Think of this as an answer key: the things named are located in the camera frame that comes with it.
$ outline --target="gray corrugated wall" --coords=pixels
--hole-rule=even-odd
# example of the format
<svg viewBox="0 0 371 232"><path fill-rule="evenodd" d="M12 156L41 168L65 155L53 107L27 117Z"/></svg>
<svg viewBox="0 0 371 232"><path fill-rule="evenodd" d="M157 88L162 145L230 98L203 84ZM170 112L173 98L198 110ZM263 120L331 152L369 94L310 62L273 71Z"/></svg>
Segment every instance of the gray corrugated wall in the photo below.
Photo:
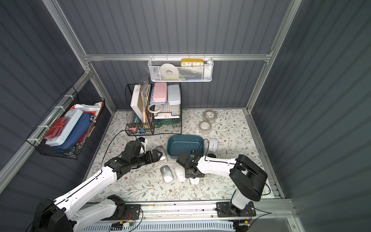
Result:
<svg viewBox="0 0 371 232"><path fill-rule="evenodd" d="M0 168L83 73L41 0L0 1Z"/></svg>
<svg viewBox="0 0 371 232"><path fill-rule="evenodd" d="M0 0L0 35L1 169L83 69L41 0ZM81 91L98 94L90 81ZM0 194L0 231L25 231L41 200L81 183L110 117L102 112L78 160L31 154Z"/></svg>
<svg viewBox="0 0 371 232"><path fill-rule="evenodd" d="M371 1L305 1L253 108L306 231L369 231Z"/></svg>
<svg viewBox="0 0 371 232"><path fill-rule="evenodd" d="M59 1L86 53L268 53L290 0ZM92 62L118 109L147 62ZM213 80L182 83L183 107L245 107L263 62L215 62Z"/></svg>
<svg viewBox="0 0 371 232"><path fill-rule="evenodd" d="M81 92L98 94L90 81ZM104 109L78 160L43 156L37 151L31 154L0 194L0 231L25 231L43 199L53 200L83 181L110 118Z"/></svg>
<svg viewBox="0 0 371 232"><path fill-rule="evenodd" d="M127 109L125 87L148 75L146 61L95 61L93 65L118 109ZM182 82L184 108L246 107L263 61L215 61L211 82Z"/></svg>
<svg viewBox="0 0 371 232"><path fill-rule="evenodd" d="M86 53L270 51L289 0L59 1Z"/></svg>

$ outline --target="silver computer mouse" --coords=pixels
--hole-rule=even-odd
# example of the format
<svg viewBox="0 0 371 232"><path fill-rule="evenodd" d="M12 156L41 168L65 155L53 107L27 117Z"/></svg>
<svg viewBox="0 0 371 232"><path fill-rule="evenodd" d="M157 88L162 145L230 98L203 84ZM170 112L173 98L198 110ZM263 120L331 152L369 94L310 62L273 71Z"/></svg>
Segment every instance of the silver computer mouse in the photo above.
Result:
<svg viewBox="0 0 371 232"><path fill-rule="evenodd" d="M165 148L162 145L157 146L156 147L156 150L158 150L158 151L160 151L162 153L162 156L160 157L160 160L164 160L164 159L167 158Z"/></svg>
<svg viewBox="0 0 371 232"><path fill-rule="evenodd" d="M173 181L173 174L171 173L171 170L169 168L169 166L167 165L163 165L161 167L161 174L162 174L162 177L164 178L164 181L166 183L170 183Z"/></svg>

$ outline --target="white vent grille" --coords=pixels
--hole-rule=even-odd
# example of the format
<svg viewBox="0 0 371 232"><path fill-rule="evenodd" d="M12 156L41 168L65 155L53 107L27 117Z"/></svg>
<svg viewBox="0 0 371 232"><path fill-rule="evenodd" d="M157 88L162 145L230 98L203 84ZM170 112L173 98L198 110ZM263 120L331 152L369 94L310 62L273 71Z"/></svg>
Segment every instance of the white vent grille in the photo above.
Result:
<svg viewBox="0 0 371 232"><path fill-rule="evenodd" d="M109 232L111 223L95 223L81 231L89 232ZM233 222L210 220L210 221L184 221L184 222L142 222L136 232L150 231L234 231ZM127 232L135 228L134 226L124 227L121 231Z"/></svg>

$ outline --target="black wire basket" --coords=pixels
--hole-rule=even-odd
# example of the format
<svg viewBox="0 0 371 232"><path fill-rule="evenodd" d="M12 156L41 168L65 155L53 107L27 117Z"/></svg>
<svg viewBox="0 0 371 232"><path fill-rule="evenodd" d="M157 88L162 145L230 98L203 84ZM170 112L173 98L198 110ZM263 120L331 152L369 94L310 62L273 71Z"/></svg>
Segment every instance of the black wire basket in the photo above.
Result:
<svg viewBox="0 0 371 232"><path fill-rule="evenodd" d="M45 135L48 133L49 128L54 124L55 120L62 117L66 112L75 104L86 104L86 105L94 105L97 102L103 102L101 110L97 118L92 121L91 126L84 134L83 138L80 139L81 142L75 144L70 150L56 152L54 147L51 147L45 144L46 139L44 139ZM102 115L103 111L105 110L105 100L99 96L93 96L83 93L74 93L68 100L63 104L63 106L59 107L59 110L53 117L50 119L47 127L44 126L44 129L38 136L38 140L27 140L35 149L41 154L45 156L54 156L54 157L61 157L61 158L69 158L69 159L78 159L80 151L85 144L85 142L89 139L91 132L94 130L97 123L99 123L99 118Z"/></svg>
<svg viewBox="0 0 371 232"><path fill-rule="evenodd" d="M155 119L155 115L148 111L149 102L146 105L146 115L148 122L143 123L141 120L135 122L136 114L130 107L131 97L134 91L135 84L126 85L125 96L128 123L126 124L125 132L128 136L142 136L142 135L157 135L157 134L181 134L182 133L182 104L177 106L163 105L164 111L174 112L174 108L177 107L177 113L173 116L179 116L179 118L172 119ZM151 84L150 91L152 91L154 84ZM150 107L151 111L155 110L155 106Z"/></svg>

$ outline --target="blue pencil case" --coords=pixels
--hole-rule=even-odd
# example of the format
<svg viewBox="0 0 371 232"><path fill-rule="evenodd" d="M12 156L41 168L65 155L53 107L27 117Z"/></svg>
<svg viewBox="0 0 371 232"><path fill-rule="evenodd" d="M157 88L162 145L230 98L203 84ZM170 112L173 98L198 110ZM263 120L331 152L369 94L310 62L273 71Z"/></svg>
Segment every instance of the blue pencil case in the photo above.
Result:
<svg viewBox="0 0 371 232"><path fill-rule="evenodd" d="M75 127L68 135L66 141L63 144L54 147L56 153L63 153L67 150L70 150L77 143L77 141L79 141L81 136L85 134L85 132L89 129L89 127L93 123L93 121L90 120L91 116L92 114L89 113L83 113L81 115Z"/></svg>

